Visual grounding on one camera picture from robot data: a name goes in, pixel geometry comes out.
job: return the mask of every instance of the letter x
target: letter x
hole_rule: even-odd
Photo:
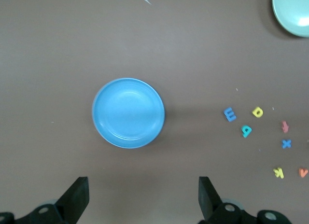
[[[291,140],[282,140],[282,148],[290,148],[291,147]]]

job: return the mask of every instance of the blue bowl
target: blue bowl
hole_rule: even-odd
[[[99,134],[122,148],[139,148],[160,133],[165,118],[162,99],[147,83],[120,78],[97,93],[92,118]]]

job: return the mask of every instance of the yellow foam letter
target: yellow foam letter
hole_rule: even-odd
[[[281,168],[274,169],[274,172],[275,172],[276,177],[280,177],[281,179],[284,178],[283,171]]]
[[[259,107],[256,107],[253,111],[252,114],[256,117],[256,118],[260,118],[263,115],[263,110]]]

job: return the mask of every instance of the blue foam letter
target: blue foam letter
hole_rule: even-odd
[[[243,133],[242,136],[243,136],[244,138],[247,138],[247,136],[252,132],[251,127],[249,127],[249,126],[247,126],[247,125],[242,126],[241,130],[242,130],[242,133]]]
[[[235,113],[233,112],[231,107],[226,108],[223,113],[229,122],[232,122],[236,119]]]
[[[282,148],[290,148],[291,147],[291,140],[282,140]]]

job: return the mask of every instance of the light green plate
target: light green plate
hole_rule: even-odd
[[[309,0],[272,0],[279,23],[290,33],[309,37]]]

